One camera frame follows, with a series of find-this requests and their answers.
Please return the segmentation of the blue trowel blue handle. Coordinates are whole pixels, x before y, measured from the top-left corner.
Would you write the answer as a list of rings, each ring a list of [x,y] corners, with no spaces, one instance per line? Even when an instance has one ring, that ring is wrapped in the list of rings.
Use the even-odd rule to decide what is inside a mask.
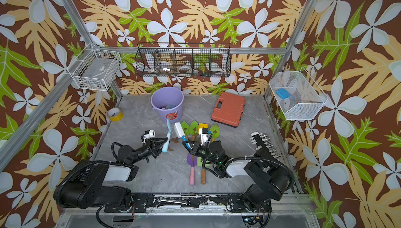
[[[166,110],[169,110],[169,109],[172,109],[172,108],[175,108],[175,106],[174,106],[174,105],[167,105],[167,106],[165,107]]]
[[[171,128],[171,122],[170,122],[169,118],[167,119],[167,127],[168,127],[168,133],[166,135],[167,141],[163,144],[163,147],[162,147],[163,153],[167,153],[170,139],[171,139],[172,128]]]

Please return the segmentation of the purple trowel pink handle front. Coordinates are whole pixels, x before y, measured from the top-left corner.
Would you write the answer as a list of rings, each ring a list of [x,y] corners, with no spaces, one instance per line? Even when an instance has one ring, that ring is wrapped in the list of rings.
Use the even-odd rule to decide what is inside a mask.
[[[189,185],[195,185],[195,167],[197,166],[198,159],[196,156],[191,155],[190,153],[187,155],[187,164],[191,167],[190,170],[190,181]]]

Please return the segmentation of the blue trowel blue handle front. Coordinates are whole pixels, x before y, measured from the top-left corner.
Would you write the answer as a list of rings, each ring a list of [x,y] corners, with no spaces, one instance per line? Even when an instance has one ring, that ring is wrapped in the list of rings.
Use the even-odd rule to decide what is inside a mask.
[[[167,127],[168,127],[168,133],[166,135],[167,141],[163,144],[163,147],[162,147],[163,153],[167,153],[170,139],[171,139],[172,128],[171,128],[171,122],[170,122],[169,118],[167,119]]]

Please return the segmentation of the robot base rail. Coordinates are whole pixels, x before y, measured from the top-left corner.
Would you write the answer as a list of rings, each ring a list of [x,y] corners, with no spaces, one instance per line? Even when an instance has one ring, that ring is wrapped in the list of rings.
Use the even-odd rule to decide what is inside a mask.
[[[106,204],[106,213],[145,213],[151,210],[177,208],[178,210],[198,210],[211,212],[213,209],[227,213],[269,213],[271,201],[263,200],[254,205],[246,200],[244,194],[131,194],[127,206]]]

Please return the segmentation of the white brush blue handle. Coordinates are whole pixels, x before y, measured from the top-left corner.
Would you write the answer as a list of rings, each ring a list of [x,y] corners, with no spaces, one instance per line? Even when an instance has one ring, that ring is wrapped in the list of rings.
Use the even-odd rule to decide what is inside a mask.
[[[188,140],[186,138],[186,135],[184,133],[184,130],[183,130],[181,124],[179,122],[176,122],[174,124],[174,128],[175,128],[175,131],[176,131],[178,137],[184,141],[184,145],[186,146],[186,148],[190,149],[191,148],[190,144],[188,143]]]

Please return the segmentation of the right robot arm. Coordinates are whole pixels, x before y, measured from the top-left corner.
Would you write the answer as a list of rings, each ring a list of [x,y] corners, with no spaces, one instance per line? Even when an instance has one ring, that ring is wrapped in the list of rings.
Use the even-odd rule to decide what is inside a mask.
[[[253,156],[231,158],[220,141],[201,145],[197,141],[183,140],[182,144],[190,155],[203,160],[203,169],[217,178],[250,177],[253,184],[240,195],[249,211],[255,211],[272,199],[281,200],[285,191],[294,185],[291,169],[274,158],[264,145]]]

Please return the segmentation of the blue trowel blue handle back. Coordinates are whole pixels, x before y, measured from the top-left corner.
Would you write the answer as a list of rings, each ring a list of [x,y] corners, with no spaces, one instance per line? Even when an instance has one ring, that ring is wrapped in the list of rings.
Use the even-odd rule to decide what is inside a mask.
[[[169,110],[169,109],[172,109],[172,108],[175,108],[175,106],[174,106],[174,105],[167,105],[167,106],[165,107],[166,110]]]

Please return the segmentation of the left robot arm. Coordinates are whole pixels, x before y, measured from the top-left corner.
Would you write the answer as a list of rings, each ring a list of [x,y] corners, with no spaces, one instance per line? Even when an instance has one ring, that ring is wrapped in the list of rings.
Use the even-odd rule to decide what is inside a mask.
[[[141,137],[142,146],[134,149],[118,142],[111,144],[115,162],[79,162],[56,187],[53,198],[62,208],[86,209],[109,206],[119,211],[127,211],[132,204],[131,191],[120,186],[107,186],[105,182],[131,182],[139,167],[135,163],[157,158],[162,153],[168,138]]]

